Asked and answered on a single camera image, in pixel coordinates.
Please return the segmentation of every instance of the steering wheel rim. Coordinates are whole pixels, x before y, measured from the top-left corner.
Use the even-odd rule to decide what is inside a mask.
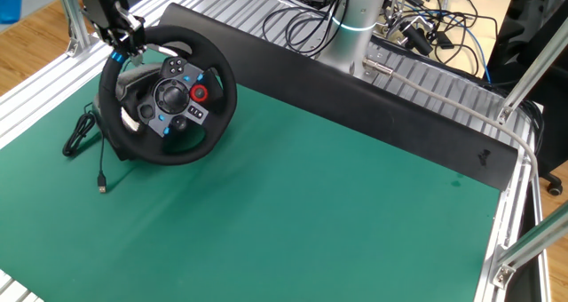
[[[109,56],[99,83],[100,115],[109,134],[137,158],[160,165],[191,163],[207,155],[221,139],[237,105],[237,87],[233,71],[223,53],[209,39],[178,26],[162,25],[146,29],[146,44],[162,46],[173,42],[189,45],[192,53],[186,58],[187,61],[204,71],[214,68],[223,85],[225,107],[217,114],[209,112],[202,124],[206,131],[205,137],[197,146],[181,152],[165,153],[162,149],[162,138],[154,131],[144,130],[142,133],[133,134],[122,125],[122,105],[116,98],[115,87],[124,57],[127,56],[126,52],[116,51]]]

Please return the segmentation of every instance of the steering wheel center hub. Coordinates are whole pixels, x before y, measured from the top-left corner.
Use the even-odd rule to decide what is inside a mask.
[[[168,79],[158,84],[155,99],[165,113],[177,115],[189,105],[189,89],[180,81]]]

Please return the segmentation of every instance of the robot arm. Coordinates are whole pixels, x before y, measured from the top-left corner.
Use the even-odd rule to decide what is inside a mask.
[[[127,0],[83,0],[83,14],[115,50],[138,56],[144,50],[144,19],[129,12]]]

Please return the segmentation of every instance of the black handle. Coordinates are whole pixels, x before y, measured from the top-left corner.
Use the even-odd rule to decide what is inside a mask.
[[[400,31],[408,38],[408,43],[416,48],[420,54],[429,55],[432,52],[432,47],[426,40],[426,37],[418,32],[410,22],[403,22],[400,24]]]

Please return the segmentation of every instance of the black steering wheel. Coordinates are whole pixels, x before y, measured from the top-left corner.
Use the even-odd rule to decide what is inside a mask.
[[[116,83],[121,73],[126,52],[114,51],[103,68],[99,84],[100,116],[113,140],[134,156],[149,163],[179,165],[190,163],[207,155],[221,139],[231,122],[237,105],[237,85],[229,62],[221,51],[204,36],[176,26],[158,26],[146,29],[146,44],[165,45],[181,42],[191,53],[167,58],[162,63],[160,80],[145,97],[135,103],[136,115],[142,127],[140,132],[129,131],[122,123],[124,103],[116,97]],[[207,98],[207,88],[200,81],[203,73],[215,69],[223,86],[224,105],[208,110],[201,102]],[[203,127],[205,137],[185,151],[164,151],[164,138],[170,128],[187,121]]]

